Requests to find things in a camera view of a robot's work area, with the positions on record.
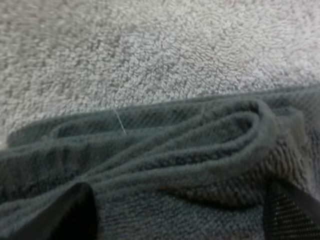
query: dark gray towel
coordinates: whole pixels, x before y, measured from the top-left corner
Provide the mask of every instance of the dark gray towel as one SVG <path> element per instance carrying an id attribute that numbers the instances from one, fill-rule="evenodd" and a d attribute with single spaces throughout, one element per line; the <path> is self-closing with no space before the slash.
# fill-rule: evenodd
<path id="1" fill-rule="evenodd" d="M 99 239 L 263 239 L 269 180 L 319 197 L 319 141 L 318 86 L 35 122 L 0 152 L 0 237 L 87 182 Z"/>

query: towel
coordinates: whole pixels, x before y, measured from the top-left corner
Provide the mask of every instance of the towel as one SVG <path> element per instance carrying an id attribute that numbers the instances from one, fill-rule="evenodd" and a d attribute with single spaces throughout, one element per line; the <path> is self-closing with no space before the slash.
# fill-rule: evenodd
<path id="1" fill-rule="evenodd" d="M 7 145 L 0 237 L 86 182 L 101 240 L 262 240 L 269 181 L 319 199 L 320 86 L 59 116 Z"/>

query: towel fold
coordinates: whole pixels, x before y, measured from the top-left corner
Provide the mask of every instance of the towel fold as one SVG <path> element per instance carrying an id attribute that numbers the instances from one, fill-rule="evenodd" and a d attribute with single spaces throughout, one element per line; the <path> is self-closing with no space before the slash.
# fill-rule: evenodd
<path id="1" fill-rule="evenodd" d="M 35 122 L 0 152 L 0 237 L 87 182 L 99 239 L 264 239 L 270 180 L 318 197 L 319 141 L 318 86 Z"/>

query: loose thread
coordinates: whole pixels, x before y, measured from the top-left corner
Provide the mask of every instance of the loose thread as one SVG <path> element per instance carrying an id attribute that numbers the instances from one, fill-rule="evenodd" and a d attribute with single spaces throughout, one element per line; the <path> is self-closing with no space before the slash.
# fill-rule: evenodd
<path id="1" fill-rule="evenodd" d="M 119 116 L 117 110 L 116 110 L 115 108 L 113 108 L 113 111 L 115 112 L 116 118 L 118 119 L 118 121 L 119 121 L 119 123 L 120 123 L 120 126 L 121 126 L 121 128 L 122 128 L 122 130 L 123 130 L 123 132 L 124 132 L 124 135 L 127 136 L 127 132 L 126 132 L 126 130 L 125 130 L 124 125 L 122 124 L 122 121 L 121 121 L 121 119 L 120 119 L 120 116 Z"/>

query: fabric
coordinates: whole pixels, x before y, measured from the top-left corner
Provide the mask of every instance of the fabric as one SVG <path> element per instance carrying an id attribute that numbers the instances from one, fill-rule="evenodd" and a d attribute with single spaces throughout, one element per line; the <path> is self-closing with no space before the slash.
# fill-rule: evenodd
<path id="1" fill-rule="evenodd" d="M 1 0 L 0 149 L 35 120 L 320 83 L 319 0 Z"/>
<path id="2" fill-rule="evenodd" d="M 319 198 L 320 86 L 56 117 L 7 144 L 0 237 L 86 182 L 101 240 L 260 240 L 268 181 Z"/>

